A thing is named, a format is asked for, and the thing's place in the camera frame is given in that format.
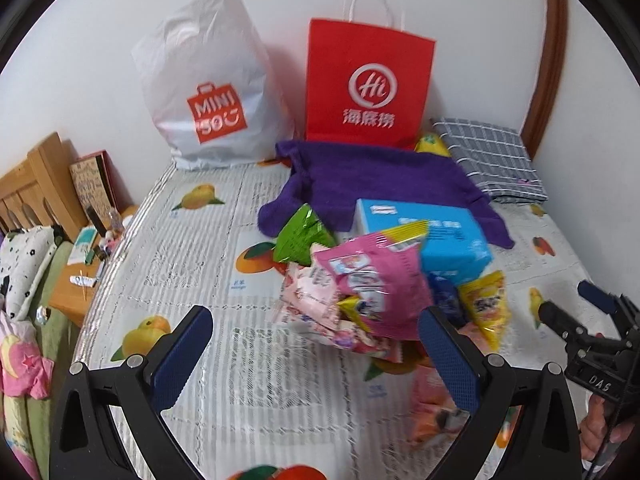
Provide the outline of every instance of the small bottle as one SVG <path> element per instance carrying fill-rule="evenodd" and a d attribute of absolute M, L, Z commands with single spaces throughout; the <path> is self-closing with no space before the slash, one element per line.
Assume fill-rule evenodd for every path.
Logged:
<path fill-rule="evenodd" d="M 124 225 L 122 224 L 122 216 L 114 207 L 109 209 L 109 220 L 111 221 L 111 231 L 116 238 L 119 237 L 124 232 Z"/>

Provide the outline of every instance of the green snack bag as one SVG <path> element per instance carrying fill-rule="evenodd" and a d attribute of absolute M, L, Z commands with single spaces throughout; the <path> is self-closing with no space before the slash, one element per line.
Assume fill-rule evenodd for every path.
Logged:
<path fill-rule="evenodd" d="M 273 260 L 296 262 L 308 267 L 311 265 L 311 244 L 314 243 L 327 248 L 337 245 L 311 206 L 304 204 L 280 231 L 273 250 Z"/>

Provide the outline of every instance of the screw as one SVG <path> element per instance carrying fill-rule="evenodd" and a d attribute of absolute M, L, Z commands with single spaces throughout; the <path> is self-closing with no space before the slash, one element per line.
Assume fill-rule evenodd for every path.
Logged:
<path fill-rule="evenodd" d="M 553 375 L 560 375 L 562 373 L 562 368 L 558 363 L 549 363 L 546 366 L 546 369 L 549 370 Z"/>
<path fill-rule="evenodd" d="M 490 354 L 487 361 L 491 366 L 495 366 L 496 368 L 499 368 L 504 364 L 504 358 L 498 354 Z"/>
<path fill-rule="evenodd" d="M 80 361 L 76 361 L 69 367 L 69 373 L 71 375 L 78 375 L 82 371 L 82 363 Z"/>
<path fill-rule="evenodd" d="M 142 355 L 132 355 L 129 359 L 127 359 L 127 366 L 129 368 L 138 368 L 142 362 L 144 361 Z"/>

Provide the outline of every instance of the green blanket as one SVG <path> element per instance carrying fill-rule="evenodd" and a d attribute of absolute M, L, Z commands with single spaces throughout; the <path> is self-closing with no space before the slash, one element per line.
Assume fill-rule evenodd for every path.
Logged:
<path fill-rule="evenodd" d="M 60 272 L 66 266 L 72 247 L 71 243 L 63 242 L 53 256 L 49 269 L 45 272 L 31 302 L 29 312 L 31 320 L 35 320 L 37 308 L 46 305 L 49 301 Z M 49 480 L 49 449 L 53 414 L 66 372 L 71 365 L 80 330 L 64 314 L 53 308 L 50 310 L 49 321 L 45 326 L 35 323 L 34 326 L 43 357 L 55 362 L 49 398 L 44 400 L 27 398 L 27 414 L 34 454 L 42 480 Z"/>

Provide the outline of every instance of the white plastic bag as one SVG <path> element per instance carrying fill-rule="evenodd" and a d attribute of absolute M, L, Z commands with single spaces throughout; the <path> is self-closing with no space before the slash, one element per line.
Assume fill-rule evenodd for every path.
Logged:
<path fill-rule="evenodd" d="M 195 0 L 132 51 L 146 107 L 182 170 L 273 158 L 294 126 L 242 0 Z"/>

